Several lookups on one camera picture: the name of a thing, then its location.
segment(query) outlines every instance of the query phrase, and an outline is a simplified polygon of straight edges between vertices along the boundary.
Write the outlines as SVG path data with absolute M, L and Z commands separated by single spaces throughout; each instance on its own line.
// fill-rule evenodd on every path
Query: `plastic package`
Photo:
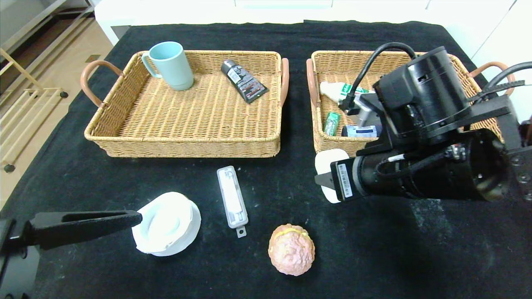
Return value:
M 235 228 L 239 238 L 246 236 L 247 211 L 236 177 L 235 168 L 227 166 L 217 171 L 218 183 L 222 192 L 223 206 L 226 209 L 227 225 Z
M 264 84 L 231 59 L 223 61 L 221 71 L 248 104 L 268 91 Z
M 325 124 L 323 125 L 323 132 L 329 136 L 336 135 L 336 129 L 338 128 L 338 124 L 340 123 L 340 114 L 329 112 L 327 115 L 327 120 L 325 121 Z

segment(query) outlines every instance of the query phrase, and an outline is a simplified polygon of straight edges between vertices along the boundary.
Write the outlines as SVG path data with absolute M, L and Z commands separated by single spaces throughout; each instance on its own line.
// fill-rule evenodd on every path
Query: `screw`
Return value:
M 526 184 L 528 182 L 530 182 L 530 175 L 527 174 L 527 173 L 520 173 L 518 175 L 518 180 L 521 184 Z
M 523 165 L 523 157 L 520 156 L 520 155 L 515 155 L 513 156 L 511 159 L 510 159 L 510 162 L 512 163 L 512 165 L 514 166 L 520 166 L 520 165 Z

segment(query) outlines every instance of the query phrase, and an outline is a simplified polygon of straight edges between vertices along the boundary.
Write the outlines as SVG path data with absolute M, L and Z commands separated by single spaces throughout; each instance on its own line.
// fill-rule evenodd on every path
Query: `white sticker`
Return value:
M 220 183 L 222 184 L 223 191 L 225 192 L 227 211 L 233 214 L 240 213 L 242 211 L 242 206 L 240 206 L 240 200 L 238 199 L 235 181 L 233 181 L 232 177 L 227 175 L 227 172 L 221 178 L 222 180 Z
M 344 192 L 344 197 L 353 196 L 351 191 L 351 183 L 349 183 L 349 175 L 347 174 L 347 167 L 345 164 L 338 165 L 338 174 L 340 175 L 340 185 L 342 186 L 342 191 Z
M 227 75 L 231 78 L 231 80 L 236 84 L 237 82 L 240 81 L 240 76 L 233 70 L 233 69 L 230 69 L 228 72 L 227 72 Z

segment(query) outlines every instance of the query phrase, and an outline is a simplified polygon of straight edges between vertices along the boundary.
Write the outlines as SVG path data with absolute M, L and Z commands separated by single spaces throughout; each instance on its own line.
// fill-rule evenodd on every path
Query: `label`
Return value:
M 246 98 L 246 102 L 248 103 L 265 93 L 267 90 L 262 83 L 258 82 L 253 75 L 248 73 L 240 65 L 236 65 L 230 69 L 227 75 L 236 84 L 237 88 L 242 91 Z
M 342 186 L 344 197 L 347 198 L 353 196 L 353 192 L 351 191 L 351 183 L 349 182 L 349 175 L 347 174 L 347 167 L 345 164 L 338 165 L 338 175 L 340 176 L 340 185 Z
M 231 78 L 231 80 L 236 84 L 237 82 L 240 81 L 240 76 L 233 70 L 233 69 L 230 69 L 228 72 L 227 72 L 227 76 L 229 76 L 229 78 Z
M 353 85 L 344 83 L 342 87 L 342 91 L 340 91 L 340 98 L 338 99 L 339 103 L 345 100 L 345 98 L 347 97 L 347 94 L 351 91 L 352 88 L 353 88 Z M 360 94 L 366 94 L 366 93 L 369 93 L 369 90 L 364 89 L 359 86 L 355 90 L 355 97 L 356 96 L 360 97 Z
M 327 120 L 325 121 L 325 128 L 323 131 L 329 136 L 336 135 L 336 129 L 340 122 L 340 115 L 334 112 L 329 112 L 327 115 Z
M 348 137 L 378 137 L 378 130 L 376 126 L 359 127 L 348 125 L 345 126 Z

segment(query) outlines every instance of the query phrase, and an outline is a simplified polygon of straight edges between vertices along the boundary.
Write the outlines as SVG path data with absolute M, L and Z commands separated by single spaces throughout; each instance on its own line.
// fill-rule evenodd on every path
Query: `pink ball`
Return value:
M 268 255 L 279 272 L 299 276 L 312 266 L 314 242 L 304 228 L 288 223 L 273 231 Z

